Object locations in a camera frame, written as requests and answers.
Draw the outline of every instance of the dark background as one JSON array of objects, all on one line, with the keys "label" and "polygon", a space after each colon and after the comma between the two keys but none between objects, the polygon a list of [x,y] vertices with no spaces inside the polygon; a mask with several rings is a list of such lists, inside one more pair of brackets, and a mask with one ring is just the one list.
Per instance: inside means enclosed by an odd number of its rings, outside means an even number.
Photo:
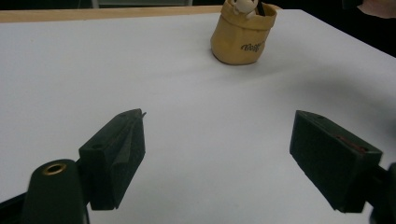
[{"label": "dark background", "polygon": [[[224,0],[193,0],[196,6],[222,5]],[[380,19],[357,8],[342,9],[342,0],[265,0],[284,9],[301,9],[331,26],[396,57],[396,19]],[[0,10],[89,8],[91,0],[1,0]]]}]

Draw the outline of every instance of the white table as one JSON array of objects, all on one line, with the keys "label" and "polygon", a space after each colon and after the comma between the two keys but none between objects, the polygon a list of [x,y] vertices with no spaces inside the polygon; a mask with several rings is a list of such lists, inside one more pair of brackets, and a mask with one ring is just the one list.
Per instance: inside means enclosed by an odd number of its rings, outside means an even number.
[{"label": "white table", "polygon": [[100,223],[368,223],[334,212],[289,154],[294,113],[323,115],[396,161],[396,60],[300,10],[279,10],[259,61],[218,62],[219,13],[0,24],[0,201],[120,112],[147,154]]}]

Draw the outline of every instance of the brown paper bag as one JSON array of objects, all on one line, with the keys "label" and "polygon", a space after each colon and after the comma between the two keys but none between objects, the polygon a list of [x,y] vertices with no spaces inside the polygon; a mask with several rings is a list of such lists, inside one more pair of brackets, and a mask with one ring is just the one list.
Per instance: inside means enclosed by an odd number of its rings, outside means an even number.
[{"label": "brown paper bag", "polygon": [[260,58],[276,19],[273,7],[266,4],[263,7],[265,16],[254,15],[247,19],[245,13],[235,15],[230,0],[224,2],[218,25],[210,39],[216,58],[228,64],[255,63]]}]

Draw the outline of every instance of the tan container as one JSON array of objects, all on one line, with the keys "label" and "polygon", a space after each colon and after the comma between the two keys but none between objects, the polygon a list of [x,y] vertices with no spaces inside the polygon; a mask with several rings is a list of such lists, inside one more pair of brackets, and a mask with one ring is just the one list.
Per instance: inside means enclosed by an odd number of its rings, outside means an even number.
[{"label": "tan container", "polygon": [[265,47],[265,40],[274,26],[276,10],[266,4],[265,16],[235,15],[233,5],[226,0],[210,44],[212,52],[221,62],[228,64],[255,63]]}]

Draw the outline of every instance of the human hand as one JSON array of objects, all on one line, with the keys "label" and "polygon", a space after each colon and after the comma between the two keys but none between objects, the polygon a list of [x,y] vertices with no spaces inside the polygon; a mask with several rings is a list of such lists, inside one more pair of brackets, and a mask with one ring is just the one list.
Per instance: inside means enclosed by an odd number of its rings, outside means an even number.
[{"label": "human hand", "polygon": [[358,9],[367,15],[383,19],[396,18],[396,0],[363,0]]}]

